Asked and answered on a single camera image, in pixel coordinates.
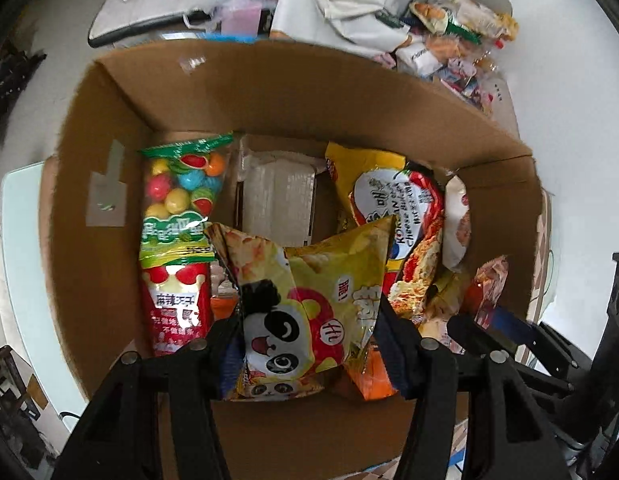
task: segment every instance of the white table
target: white table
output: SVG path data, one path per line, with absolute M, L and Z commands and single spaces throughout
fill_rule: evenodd
M 545 320 L 593 355 L 606 322 L 619 251 L 619 36 L 595 0 L 511 0 L 521 24 L 500 54 L 521 136 L 556 198 L 561 262 Z M 2 238 L 14 312 L 52 405 L 86 405 L 63 359 L 39 256 L 42 165 L 6 176 Z M 68 427 L 73 421 L 65 419 Z

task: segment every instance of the orange candy ball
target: orange candy ball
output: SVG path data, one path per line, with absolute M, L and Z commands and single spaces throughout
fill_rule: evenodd
M 204 168 L 207 176 L 219 176 L 225 171 L 225 159 L 219 153 L 212 152 L 207 161 L 207 167 Z

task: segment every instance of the gray floor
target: gray floor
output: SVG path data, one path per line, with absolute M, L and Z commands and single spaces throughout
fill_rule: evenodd
M 32 0 L 16 30 L 16 46 L 47 59 L 16 102 L 0 147 L 3 176 L 54 153 L 74 88 L 99 50 L 87 43 L 88 28 L 104 0 Z

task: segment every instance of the cardboard box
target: cardboard box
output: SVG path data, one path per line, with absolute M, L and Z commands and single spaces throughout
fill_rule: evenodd
M 88 69 L 62 129 L 51 204 L 42 206 L 50 212 L 42 247 L 59 339 L 88 396 L 130 341 L 148 352 L 138 288 L 138 150 L 230 130 L 276 137 L 276 149 L 309 155 L 316 141 L 336 140 L 458 169 L 471 204 L 465 262 L 473 272 L 508 254 L 501 303 L 525 317 L 541 188 L 522 142 L 445 89 L 336 50 L 270 41 L 146 44 Z M 214 216 L 232 222 L 232 197 L 219 199 Z M 218 402 L 214 414 L 233 478 L 314 480 L 399 455 L 413 407 L 399 397 L 353 403 L 321 393 Z

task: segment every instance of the red candy ball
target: red candy ball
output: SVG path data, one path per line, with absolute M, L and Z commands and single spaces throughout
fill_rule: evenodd
M 147 195 L 154 202 L 163 202 L 172 189 L 172 179 L 169 173 L 161 173 L 153 176 L 147 186 Z

